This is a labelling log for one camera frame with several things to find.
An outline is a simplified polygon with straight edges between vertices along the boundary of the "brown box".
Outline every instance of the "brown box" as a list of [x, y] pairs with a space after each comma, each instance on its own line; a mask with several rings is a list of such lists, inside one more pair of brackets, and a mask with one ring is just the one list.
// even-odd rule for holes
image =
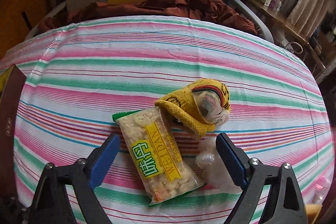
[[0, 75], [0, 196], [17, 197], [14, 177], [14, 128], [26, 76], [12, 65]]

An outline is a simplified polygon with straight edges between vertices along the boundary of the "screw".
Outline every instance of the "screw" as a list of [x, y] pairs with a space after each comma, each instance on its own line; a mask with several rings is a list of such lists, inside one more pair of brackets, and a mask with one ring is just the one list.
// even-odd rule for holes
[[53, 167], [54, 167], [54, 164], [53, 164], [52, 162], [49, 162], [49, 163], [47, 163], [47, 164], [45, 165], [44, 168], [51, 169], [51, 168], [53, 168]]
[[253, 165], [258, 165], [260, 163], [260, 161], [257, 159], [257, 158], [252, 158], [250, 159], [250, 162], [253, 164]]
[[290, 169], [290, 168], [292, 168], [291, 165], [290, 165], [289, 163], [287, 163], [287, 162], [285, 162], [285, 163], [283, 164], [283, 166], [284, 166], [286, 169]]
[[77, 163], [80, 164], [80, 165], [83, 165], [86, 163], [86, 159], [85, 158], [80, 158], [77, 160]]

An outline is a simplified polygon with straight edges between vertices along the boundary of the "brown blanket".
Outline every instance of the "brown blanket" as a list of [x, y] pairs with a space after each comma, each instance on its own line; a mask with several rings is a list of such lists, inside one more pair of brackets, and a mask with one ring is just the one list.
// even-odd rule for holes
[[38, 29], [40, 33], [43, 33], [70, 23], [134, 15], [187, 17], [257, 35], [253, 22], [240, 16], [222, 0], [145, 0], [135, 5], [92, 3], [80, 11], [67, 12], [54, 18], [45, 18], [39, 23]]

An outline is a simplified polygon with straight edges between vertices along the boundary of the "tablecloth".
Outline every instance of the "tablecloth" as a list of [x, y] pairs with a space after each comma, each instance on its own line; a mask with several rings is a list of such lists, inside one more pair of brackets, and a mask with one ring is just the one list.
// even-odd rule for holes
[[[238, 195], [206, 185], [180, 199], [149, 208], [137, 170], [111, 116], [151, 107], [154, 101], [199, 78], [226, 83], [230, 120], [225, 132], [250, 157], [280, 166], [290, 162], [304, 201], [315, 181], [333, 174], [334, 151], [327, 112], [304, 63], [261, 38], [212, 23], [163, 16], [117, 17], [51, 30], [8, 51], [27, 76], [17, 112], [14, 162], [19, 199], [31, 204], [47, 162], [57, 166], [87, 157], [111, 133], [121, 149], [95, 189], [113, 223], [223, 223]], [[197, 141], [174, 135], [184, 160], [194, 163]], [[67, 187], [78, 222], [84, 222]], [[251, 223], [257, 223], [264, 187]]]

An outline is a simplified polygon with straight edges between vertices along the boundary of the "blue gripper pad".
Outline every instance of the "blue gripper pad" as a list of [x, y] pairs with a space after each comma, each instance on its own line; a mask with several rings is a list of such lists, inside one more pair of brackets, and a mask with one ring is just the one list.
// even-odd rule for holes
[[95, 148], [88, 156], [87, 167], [90, 169], [89, 185], [92, 190], [100, 186], [109, 171], [117, 153], [120, 149], [120, 138], [111, 134], [101, 147]]
[[248, 185], [248, 156], [241, 148], [236, 147], [225, 133], [217, 136], [216, 149], [234, 184], [244, 190]]

